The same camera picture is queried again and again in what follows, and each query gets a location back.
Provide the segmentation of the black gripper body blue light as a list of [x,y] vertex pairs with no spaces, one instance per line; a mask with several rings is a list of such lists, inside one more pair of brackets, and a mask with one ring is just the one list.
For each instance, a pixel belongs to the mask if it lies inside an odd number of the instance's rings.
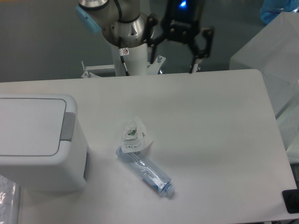
[[169,0],[161,22],[165,38],[187,44],[200,30],[200,0]]

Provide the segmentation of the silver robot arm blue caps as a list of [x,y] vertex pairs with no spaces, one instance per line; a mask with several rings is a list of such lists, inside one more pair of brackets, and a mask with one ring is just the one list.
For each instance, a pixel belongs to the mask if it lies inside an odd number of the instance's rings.
[[102,32],[117,47],[123,75],[133,75],[124,49],[144,46],[151,53],[145,63],[153,64],[157,47],[165,40],[188,46],[192,73],[203,58],[210,56],[214,37],[213,27],[200,26],[204,4],[203,0],[169,0],[163,18],[159,19],[142,13],[138,0],[80,0],[76,13],[87,29]]

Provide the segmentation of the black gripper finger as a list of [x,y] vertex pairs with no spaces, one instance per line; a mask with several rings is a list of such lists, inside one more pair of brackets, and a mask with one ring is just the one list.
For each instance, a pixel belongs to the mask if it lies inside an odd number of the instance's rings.
[[154,27],[159,23],[160,20],[157,18],[157,16],[155,14],[150,14],[147,17],[147,20],[145,22],[143,35],[142,35],[143,43],[147,44],[147,47],[151,50],[151,56],[150,56],[151,64],[153,64],[155,61],[155,55],[156,55],[158,45],[166,39],[164,33],[160,34],[156,38],[152,38],[152,35],[154,33]]
[[214,38],[214,27],[201,28],[200,34],[206,40],[206,45],[204,49],[200,49],[198,47],[195,38],[192,38],[188,42],[188,47],[193,54],[189,73],[196,72],[198,64],[202,61],[202,59],[208,58],[211,54],[212,43]]

